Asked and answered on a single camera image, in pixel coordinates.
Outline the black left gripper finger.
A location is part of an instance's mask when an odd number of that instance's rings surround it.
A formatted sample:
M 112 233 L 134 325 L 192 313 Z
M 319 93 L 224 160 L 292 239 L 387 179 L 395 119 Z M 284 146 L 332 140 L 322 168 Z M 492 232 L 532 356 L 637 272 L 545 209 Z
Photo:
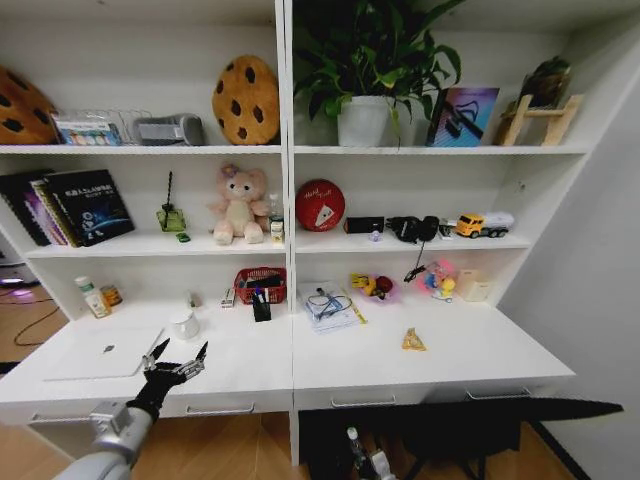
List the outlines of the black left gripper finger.
M 144 371 L 151 371 L 156 368 L 155 364 L 159 357 L 162 355 L 166 347 L 168 346 L 170 339 L 167 338 L 163 342 L 156 345 L 149 353 L 142 357 L 142 364 Z
M 205 369 L 205 359 L 207 354 L 208 343 L 205 343 L 195 358 L 186 363 L 179 365 L 173 369 L 173 373 L 177 376 L 179 382 L 186 382 L 187 380 L 197 376 Z

